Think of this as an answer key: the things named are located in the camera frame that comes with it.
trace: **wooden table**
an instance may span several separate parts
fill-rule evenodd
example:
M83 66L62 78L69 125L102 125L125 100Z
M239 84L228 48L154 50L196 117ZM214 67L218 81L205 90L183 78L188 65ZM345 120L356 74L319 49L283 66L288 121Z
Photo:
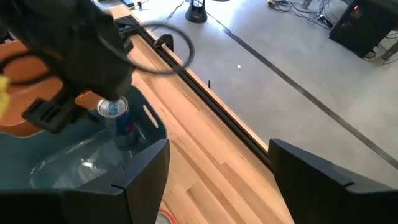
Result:
M110 10L115 19L130 15L124 6ZM132 59L152 68L169 69L144 40L135 36L132 41ZM178 223L293 223L272 173L178 75L156 77L137 70L132 75L133 85L165 123L171 143L161 208Z

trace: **orange object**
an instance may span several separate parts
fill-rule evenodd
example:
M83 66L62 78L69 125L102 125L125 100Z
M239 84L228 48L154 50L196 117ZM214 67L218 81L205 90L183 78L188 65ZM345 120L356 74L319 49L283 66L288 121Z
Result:
M27 51L26 47L19 41L2 44L0 45L0 59L25 51ZM23 81L35 78L46 70L46 66L39 59L26 57L7 66L4 69L4 75L12 81ZM39 132L40 129L24 120L21 114L36 98L49 100L61 87L62 82L57 77L48 78L31 86L8 86L6 92L10 97L10 105L8 111L0 119L0 132L20 137ZM80 95L76 103L93 109L99 99L98 95L88 92Z

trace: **computer tower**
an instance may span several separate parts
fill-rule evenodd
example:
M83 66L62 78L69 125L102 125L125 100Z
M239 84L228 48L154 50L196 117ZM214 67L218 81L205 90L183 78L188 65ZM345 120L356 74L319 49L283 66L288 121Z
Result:
M330 39L365 57L398 24L397 13L389 4L354 0L331 30Z

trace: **yellow object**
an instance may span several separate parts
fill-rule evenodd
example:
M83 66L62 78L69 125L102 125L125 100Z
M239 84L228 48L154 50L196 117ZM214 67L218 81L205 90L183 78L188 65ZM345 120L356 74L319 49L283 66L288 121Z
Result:
M6 113L10 105L10 96L6 92L8 83L8 78L0 74L0 119Z

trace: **concrete floor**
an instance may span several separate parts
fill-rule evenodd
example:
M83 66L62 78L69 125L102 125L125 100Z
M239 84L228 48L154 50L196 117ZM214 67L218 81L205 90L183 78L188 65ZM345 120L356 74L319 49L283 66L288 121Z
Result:
M150 0L134 12L144 21L167 17L179 0ZM169 22L192 38L191 69L265 142L280 138L335 164L398 187L398 170L324 113L223 32L209 16L204 24L185 19L188 3ZM313 1L310 8L316 9ZM338 17L346 5L331 3ZM358 58L328 38L328 31L304 19L269 9L266 0L207 1L206 10L236 36L398 159L398 62L380 66ZM175 52L187 56L176 37ZM388 47L392 42L383 42Z

